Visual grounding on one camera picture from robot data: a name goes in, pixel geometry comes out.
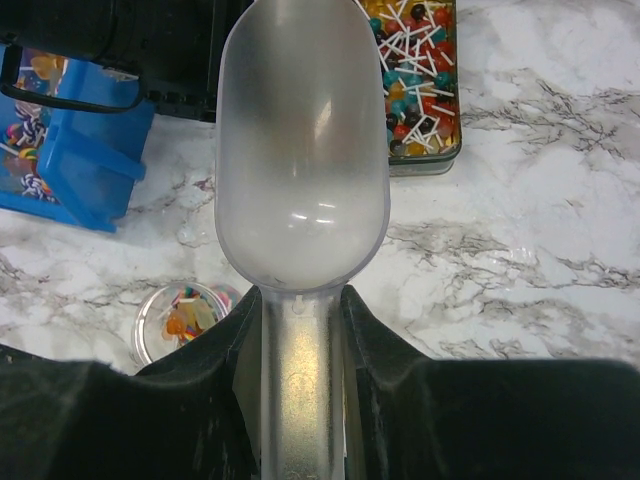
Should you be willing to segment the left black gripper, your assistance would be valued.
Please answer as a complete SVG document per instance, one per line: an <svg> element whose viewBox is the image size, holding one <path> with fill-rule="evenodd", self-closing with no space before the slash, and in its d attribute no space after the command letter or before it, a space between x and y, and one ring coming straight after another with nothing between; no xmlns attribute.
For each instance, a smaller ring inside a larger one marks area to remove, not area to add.
<svg viewBox="0 0 640 480"><path fill-rule="evenodd" d="M1 4L1 92L61 110L116 114L107 106L51 98L16 87L26 48L83 60L137 83L133 105L212 123L222 50L247 1L4 1Z"/></svg>

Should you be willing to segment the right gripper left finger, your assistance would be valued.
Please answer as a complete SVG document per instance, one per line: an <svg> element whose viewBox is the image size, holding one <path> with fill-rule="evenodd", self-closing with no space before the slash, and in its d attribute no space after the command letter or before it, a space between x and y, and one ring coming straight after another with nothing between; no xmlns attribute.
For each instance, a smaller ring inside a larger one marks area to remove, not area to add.
<svg viewBox="0 0 640 480"><path fill-rule="evenodd" d="M260 312L260 292L251 289L212 329L134 375L3 346L2 477L256 477L232 383Z"/></svg>

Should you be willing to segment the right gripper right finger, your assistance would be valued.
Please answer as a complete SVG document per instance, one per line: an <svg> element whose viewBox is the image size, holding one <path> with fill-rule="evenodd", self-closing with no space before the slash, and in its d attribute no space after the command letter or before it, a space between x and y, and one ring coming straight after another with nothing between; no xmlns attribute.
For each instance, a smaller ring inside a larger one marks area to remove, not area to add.
<svg viewBox="0 0 640 480"><path fill-rule="evenodd" d="M344 319L350 479L635 479L639 373L604 359L434 360L352 287Z"/></svg>

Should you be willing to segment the clear glass jar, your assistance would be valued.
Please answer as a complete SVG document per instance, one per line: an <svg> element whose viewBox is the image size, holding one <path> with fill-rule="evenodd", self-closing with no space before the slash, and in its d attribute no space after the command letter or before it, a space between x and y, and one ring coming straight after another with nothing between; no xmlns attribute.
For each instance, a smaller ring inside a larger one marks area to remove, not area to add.
<svg viewBox="0 0 640 480"><path fill-rule="evenodd" d="M171 282L140 304L132 326L136 361L147 366L215 326L237 305L240 293L227 284Z"/></svg>

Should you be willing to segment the clear plastic scoop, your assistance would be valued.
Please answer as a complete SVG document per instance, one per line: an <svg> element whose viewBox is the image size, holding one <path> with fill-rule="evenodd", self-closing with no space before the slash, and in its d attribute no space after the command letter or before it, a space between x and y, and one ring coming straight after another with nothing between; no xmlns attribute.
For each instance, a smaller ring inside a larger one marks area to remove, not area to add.
<svg viewBox="0 0 640 480"><path fill-rule="evenodd" d="M354 1L257 1L224 46L215 224L260 289L260 475L344 475L344 285L390 214L383 87Z"/></svg>

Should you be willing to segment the blue plastic candy bin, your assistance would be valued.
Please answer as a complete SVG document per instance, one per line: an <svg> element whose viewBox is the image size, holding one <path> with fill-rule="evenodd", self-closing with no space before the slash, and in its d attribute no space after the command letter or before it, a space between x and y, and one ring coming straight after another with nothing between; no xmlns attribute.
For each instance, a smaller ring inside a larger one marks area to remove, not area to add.
<svg viewBox="0 0 640 480"><path fill-rule="evenodd" d="M1 207L113 232L126 214L154 108L135 105L138 84L80 60L24 49L16 87L118 114L53 109L1 98Z"/></svg>

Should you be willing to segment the square tin of lollipops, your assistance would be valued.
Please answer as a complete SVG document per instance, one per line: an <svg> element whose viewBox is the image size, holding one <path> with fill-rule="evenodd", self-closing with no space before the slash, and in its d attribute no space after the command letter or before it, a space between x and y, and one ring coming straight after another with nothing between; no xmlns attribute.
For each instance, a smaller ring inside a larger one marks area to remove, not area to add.
<svg viewBox="0 0 640 480"><path fill-rule="evenodd" d="M439 175L462 147L454 0L358 1L381 66L390 174Z"/></svg>

